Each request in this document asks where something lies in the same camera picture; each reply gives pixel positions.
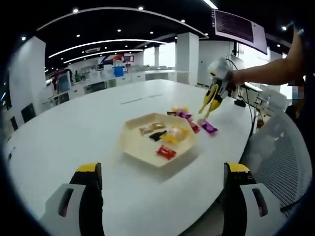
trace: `wooden tray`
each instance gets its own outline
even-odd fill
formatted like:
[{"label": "wooden tray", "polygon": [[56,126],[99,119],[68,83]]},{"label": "wooden tray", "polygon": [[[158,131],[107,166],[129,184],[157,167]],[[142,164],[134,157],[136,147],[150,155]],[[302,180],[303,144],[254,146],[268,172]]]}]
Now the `wooden tray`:
[{"label": "wooden tray", "polygon": [[[168,131],[174,125],[189,130],[189,133],[185,140],[178,144],[171,144],[163,139],[155,142],[149,138],[153,133],[141,136],[139,128],[149,126],[154,122],[163,122],[166,128],[155,130],[153,133],[164,130]],[[126,121],[119,137],[119,145],[123,152],[156,167],[164,166],[174,159],[180,158],[181,155],[190,150],[195,144],[195,133],[186,119],[158,113],[152,113]],[[167,160],[165,157],[156,154],[156,151],[161,145],[165,145],[176,151],[176,156],[171,160]]]}]

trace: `black ceiling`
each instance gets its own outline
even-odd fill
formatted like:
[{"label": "black ceiling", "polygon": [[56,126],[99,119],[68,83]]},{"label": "black ceiling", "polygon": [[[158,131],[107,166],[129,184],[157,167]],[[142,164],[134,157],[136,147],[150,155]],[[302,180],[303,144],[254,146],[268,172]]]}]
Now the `black ceiling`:
[{"label": "black ceiling", "polygon": [[[274,35],[279,39],[284,39],[288,42],[292,39],[292,30],[282,31],[281,26],[287,25],[290,22],[290,11],[282,7],[282,2],[270,3],[248,0],[213,0],[220,10],[227,11],[233,14],[248,18],[263,27],[266,33]],[[82,56],[82,51],[94,47],[101,47],[101,52],[108,50],[133,49],[140,43],[137,42],[120,42],[90,45],[84,48],[71,50],[69,52],[57,55],[51,59],[49,55],[69,47],[77,46],[84,43],[90,43],[109,39],[155,39],[166,34],[179,34],[192,29],[183,26],[182,24],[167,20],[162,17],[146,14],[143,12],[133,12],[125,10],[100,10],[86,13],[80,13],[64,18],[60,21],[39,30],[35,30],[49,21],[69,14],[73,8],[77,7],[80,10],[104,7],[104,6],[119,6],[137,8],[144,6],[145,10],[160,13],[171,18],[181,20],[185,19],[186,24],[196,28],[201,32],[208,32],[210,39],[212,37],[211,28],[211,8],[204,3],[203,0],[116,0],[116,1],[95,1],[95,0],[80,0],[80,1],[46,1],[40,5],[37,2],[25,2],[15,9],[15,15],[21,19],[18,24],[19,34],[16,38],[20,39],[21,35],[26,35],[28,38],[36,35],[46,42],[46,66],[61,67],[63,60],[73,59]],[[175,40],[174,37],[163,41]],[[268,44],[275,50],[283,50],[277,48],[276,43],[268,41]]]}]

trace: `round table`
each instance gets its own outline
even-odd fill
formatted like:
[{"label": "round table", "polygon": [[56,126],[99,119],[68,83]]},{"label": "round table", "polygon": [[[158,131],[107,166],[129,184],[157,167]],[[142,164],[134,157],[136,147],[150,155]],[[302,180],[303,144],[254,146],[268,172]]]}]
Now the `round table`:
[{"label": "round table", "polygon": [[126,158],[117,139],[126,120],[172,106],[189,107],[196,122],[205,92],[166,80],[139,82],[70,100],[30,120],[5,147],[7,153],[15,147],[9,167],[28,210],[39,219],[47,199],[80,165],[100,162],[107,236],[182,233],[223,190],[224,163],[239,162],[252,125],[249,108],[226,98],[208,118],[217,134],[201,130],[189,155],[163,168]]}]

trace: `candy wrapper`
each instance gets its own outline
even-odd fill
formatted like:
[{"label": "candy wrapper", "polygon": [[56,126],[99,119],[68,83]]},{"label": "candy wrapper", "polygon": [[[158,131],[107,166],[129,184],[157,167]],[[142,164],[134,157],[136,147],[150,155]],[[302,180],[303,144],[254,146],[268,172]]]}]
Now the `candy wrapper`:
[{"label": "candy wrapper", "polygon": [[167,131],[165,130],[165,131],[162,131],[162,132],[156,132],[156,133],[154,133],[154,134],[151,134],[150,136],[149,136],[149,138],[150,139],[153,139],[154,141],[158,141],[158,140],[160,140],[161,139],[161,135],[163,135],[163,134],[165,134]]},{"label": "candy wrapper", "polygon": [[156,129],[164,129],[165,128],[165,124],[163,122],[156,122],[150,125],[150,128],[153,130]]},{"label": "candy wrapper", "polygon": [[176,151],[162,145],[158,150],[157,154],[164,156],[167,160],[170,160],[175,157]]},{"label": "candy wrapper", "polygon": [[184,140],[187,137],[188,133],[189,131],[186,129],[173,126],[170,131],[168,131],[166,134],[161,135],[161,138],[176,144]]},{"label": "candy wrapper", "polygon": [[177,113],[176,112],[167,112],[167,115],[176,117]]},{"label": "candy wrapper", "polygon": [[145,134],[148,134],[148,133],[152,133],[153,132],[153,129],[149,126],[147,127],[142,127],[142,128],[139,128],[140,130],[140,134],[143,136]]},{"label": "candy wrapper", "polygon": [[188,107],[172,107],[172,112],[184,111],[185,113],[189,113]]},{"label": "candy wrapper", "polygon": [[214,128],[211,124],[209,124],[206,120],[200,119],[198,120],[198,124],[204,128],[209,134],[213,134],[217,132],[218,129]]},{"label": "candy wrapper", "polygon": [[186,112],[184,112],[183,110],[180,110],[177,112],[177,116],[187,119],[187,120],[192,120],[192,115],[191,114],[187,114]]},{"label": "candy wrapper", "polygon": [[194,133],[198,133],[200,131],[200,128],[198,125],[196,125],[195,123],[193,122],[189,122],[189,125],[191,126],[192,130],[194,131]]}]

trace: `human arm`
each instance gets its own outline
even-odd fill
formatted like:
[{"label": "human arm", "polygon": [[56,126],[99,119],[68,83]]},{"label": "human arm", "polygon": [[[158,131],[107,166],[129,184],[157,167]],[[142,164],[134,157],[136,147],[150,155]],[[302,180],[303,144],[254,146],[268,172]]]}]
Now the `human arm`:
[{"label": "human arm", "polygon": [[282,85],[302,76],[302,42],[297,32],[294,31],[293,42],[285,59],[278,59],[266,65],[234,71],[232,80],[236,84],[254,82],[269,85]]}]

